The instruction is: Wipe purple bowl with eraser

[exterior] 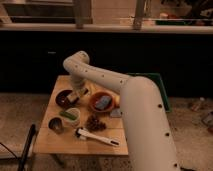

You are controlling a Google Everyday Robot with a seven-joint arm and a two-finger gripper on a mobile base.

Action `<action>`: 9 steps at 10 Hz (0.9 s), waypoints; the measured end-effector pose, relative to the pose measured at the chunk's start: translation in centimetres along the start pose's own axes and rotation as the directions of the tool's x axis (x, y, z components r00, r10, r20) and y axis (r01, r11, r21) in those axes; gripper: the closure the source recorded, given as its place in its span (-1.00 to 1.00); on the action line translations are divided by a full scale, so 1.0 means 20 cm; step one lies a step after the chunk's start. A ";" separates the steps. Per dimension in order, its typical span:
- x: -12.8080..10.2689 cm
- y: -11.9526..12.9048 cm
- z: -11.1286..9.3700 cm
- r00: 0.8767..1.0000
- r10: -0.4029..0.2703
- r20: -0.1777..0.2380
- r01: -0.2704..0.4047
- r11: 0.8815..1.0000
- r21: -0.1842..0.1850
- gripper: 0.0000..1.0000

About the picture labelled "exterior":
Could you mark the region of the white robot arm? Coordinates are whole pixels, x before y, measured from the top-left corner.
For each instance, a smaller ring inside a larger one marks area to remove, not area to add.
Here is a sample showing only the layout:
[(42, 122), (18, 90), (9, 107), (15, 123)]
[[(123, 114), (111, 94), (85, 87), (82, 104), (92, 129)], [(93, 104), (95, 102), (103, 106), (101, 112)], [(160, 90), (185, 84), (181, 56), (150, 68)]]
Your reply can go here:
[(85, 51), (63, 61), (71, 85), (79, 92), (90, 80), (120, 95), (129, 158), (133, 171), (181, 171), (158, 86), (143, 76), (130, 76), (91, 66)]

